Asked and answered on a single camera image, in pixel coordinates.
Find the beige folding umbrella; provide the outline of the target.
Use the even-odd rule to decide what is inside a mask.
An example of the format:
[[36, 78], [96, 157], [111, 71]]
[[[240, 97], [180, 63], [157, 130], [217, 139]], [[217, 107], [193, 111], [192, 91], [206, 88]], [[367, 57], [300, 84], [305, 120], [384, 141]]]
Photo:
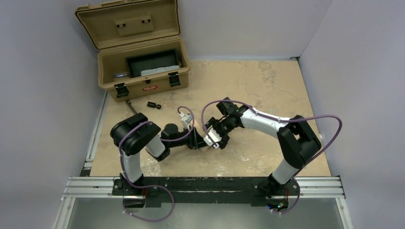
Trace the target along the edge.
[[[200, 126], [200, 123], [199, 123], [197, 120], [194, 121], [194, 127], [195, 127], [195, 129], [196, 129], [196, 132], [197, 132], [202, 138], [205, 138], [205, 137], [206, 137], [206, 133], [204, 132], [203, 128]], [[206, 152], [206, 151], [210, 150], [211, 147], [210, 147], [210, 146], [202, 146], [202, 147], [199, 147], [198, 149], [199, 149], [200, 151], [202, 151], [202, 152]]]

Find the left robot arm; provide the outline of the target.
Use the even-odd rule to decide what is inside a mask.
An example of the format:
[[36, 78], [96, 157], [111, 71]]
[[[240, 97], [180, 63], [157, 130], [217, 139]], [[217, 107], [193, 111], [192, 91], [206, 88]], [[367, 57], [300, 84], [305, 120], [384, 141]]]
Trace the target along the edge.
[[193, 124], [193, 115], [179, 113], [183, 131], [176, 124], [167, 124], [163, 129], [138, 113], [116, 124], [110, 131], [114, 144], [119, 148], [120, 163], [123, 166], [121, 179], [128, 186], [143, 186], [143, 172], [140, 167], [140, 152], [145, 149], [154, 159], [162, 161], [170, 155], [171, 149], [186, 146], [201, 149], [207, 144]]

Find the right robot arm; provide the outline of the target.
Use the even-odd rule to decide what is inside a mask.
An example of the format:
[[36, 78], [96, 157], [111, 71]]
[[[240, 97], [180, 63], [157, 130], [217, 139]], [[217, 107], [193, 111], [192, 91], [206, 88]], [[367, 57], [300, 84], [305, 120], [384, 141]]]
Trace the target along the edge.
[[204, 124], [208, 146], [223, 149], [234, 129], [247, 128], [272, 136], [278, 140], [283, 160], [269, 175], [266, 190], [277, 191], [302, 169], [321, 150], [321, 143], [307, 121], [300, 115], [293, 118], [263, 113], [252, 106], [226, 97], [214, 101], [222, 114]]

